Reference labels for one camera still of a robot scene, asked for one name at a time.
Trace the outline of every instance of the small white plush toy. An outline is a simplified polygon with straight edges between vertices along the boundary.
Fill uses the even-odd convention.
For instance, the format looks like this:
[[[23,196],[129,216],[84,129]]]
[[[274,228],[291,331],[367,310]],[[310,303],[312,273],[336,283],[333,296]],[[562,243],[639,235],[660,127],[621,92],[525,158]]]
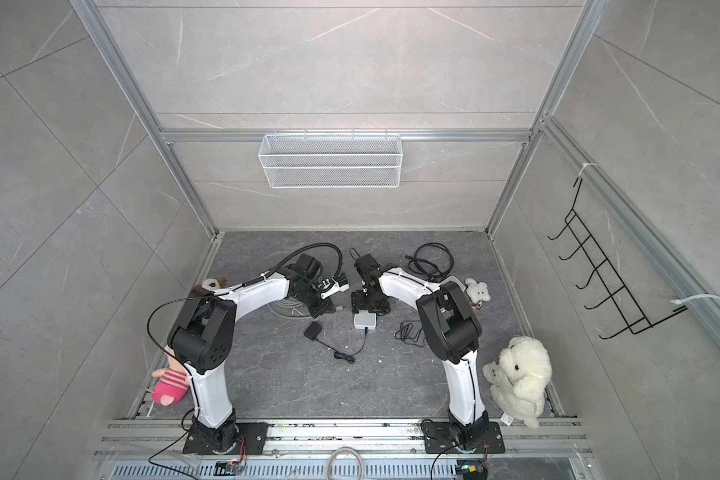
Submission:
[[[485,282],[478,283],[474,278],[467,278],[464,284],[467,285],[467,296],[469,297],[469,302],[472,304],[472,308],[480,310],[483,302],[490,300],[488,284]]]
[[[499,364],[483,367],[483,375],[493,385],[490,395],[499,408],[531,428],[539,426],[544,410],[544,388],[552,377],[547,349],[529,336],[516,336],[509,348],[499,353]]]

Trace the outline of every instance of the side wall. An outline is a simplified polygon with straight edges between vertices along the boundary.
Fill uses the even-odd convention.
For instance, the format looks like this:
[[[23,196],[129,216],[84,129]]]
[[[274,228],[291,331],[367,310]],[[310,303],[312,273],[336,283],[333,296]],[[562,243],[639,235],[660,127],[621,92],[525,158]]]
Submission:
[[[145,136],[66,0],[0,2],[0,478],[83,476],[209,243]]]
[[[720,294],[720,2],[614,0],[555,117]],[[688,312],[600,338],[624,322],[612,303],[584,308],[606,293],[597,277],[576,288],[592,269],[581,250],[560,260],[571,233],[547,237],[564,227],[576,173],[544,140],[495,237],[565,412],[607,478],[720,478],[720,349]],[[576,210],[648,317],[668,315],[673,292],[586,184]]]
[[[163,128],[191,129],[528,128],[580,12],[577,0],[97,3]],[[411,142],[398,188],[274,190],[258,144],[178,145],[223,230],[482,230],[519,148]]]

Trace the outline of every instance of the white zip tie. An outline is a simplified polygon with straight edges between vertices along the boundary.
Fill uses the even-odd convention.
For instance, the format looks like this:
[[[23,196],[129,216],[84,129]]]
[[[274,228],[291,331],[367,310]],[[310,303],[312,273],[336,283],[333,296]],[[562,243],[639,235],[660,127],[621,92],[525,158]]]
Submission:
[[[584,163],[582,163],[582,164],[581,164],[581,170],[579,170],[579,174],[577,175],[577,177],[581,177],[581,174],[584,173],[584,169],[587,168],[587,167],[589,167],[590,165],[597,165],[597,164],[591,164],[591,163],[589,163],[589,162],[584,162]]]
[[[711,293],[699,293],[698,295],[691,295],[691,296],[687,296],[686,298],[670,300],[670,302],[674,303],[675,305],[681,305],[685,302],[690,302],[692,300],[696,300],[697,298],[713,298],[713,299],[720,300],[720,295],[713,295]]]

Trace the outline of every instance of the white mesh basket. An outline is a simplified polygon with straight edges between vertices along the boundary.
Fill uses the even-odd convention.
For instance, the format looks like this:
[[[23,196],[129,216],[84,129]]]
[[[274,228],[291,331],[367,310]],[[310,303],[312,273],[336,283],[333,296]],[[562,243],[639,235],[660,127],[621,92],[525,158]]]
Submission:
[[[397,187],[403,149],[394,134],[268,134],[259,159],[272,188]]]

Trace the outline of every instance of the white tag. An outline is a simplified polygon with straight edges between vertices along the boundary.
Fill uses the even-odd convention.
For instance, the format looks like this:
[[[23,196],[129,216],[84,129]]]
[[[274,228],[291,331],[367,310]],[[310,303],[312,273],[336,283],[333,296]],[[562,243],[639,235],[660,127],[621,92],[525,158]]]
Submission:
[[[502,413],[502,414],[501,414],[501,422],[502,422],[503,424],[505,424],[506,426],[511,426],[511,425],[512,425],[512,420],[514,420],[514,418],[510,417],[510,416],[507,415],[506,413]]]

